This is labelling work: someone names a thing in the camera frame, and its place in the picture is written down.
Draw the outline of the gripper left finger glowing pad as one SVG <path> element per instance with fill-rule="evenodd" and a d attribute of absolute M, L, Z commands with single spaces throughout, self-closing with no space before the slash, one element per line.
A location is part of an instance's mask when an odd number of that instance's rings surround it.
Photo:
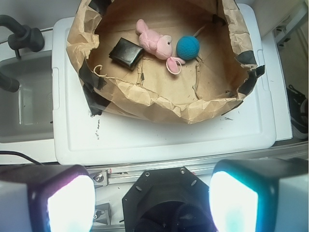
<path fill-rule="evenodd" d="M 88 232 L 94 182 L 81 165 L 2 165 L 2 232 Z"/>

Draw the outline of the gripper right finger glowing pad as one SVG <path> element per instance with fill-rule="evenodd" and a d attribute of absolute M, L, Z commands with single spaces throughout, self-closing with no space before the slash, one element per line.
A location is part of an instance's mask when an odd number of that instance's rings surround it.
<path fill-rule="evenodd" d="M 306 159 L 223 159 L 210 180 L 209 203 L 220 232 L 307 232 Z"/>

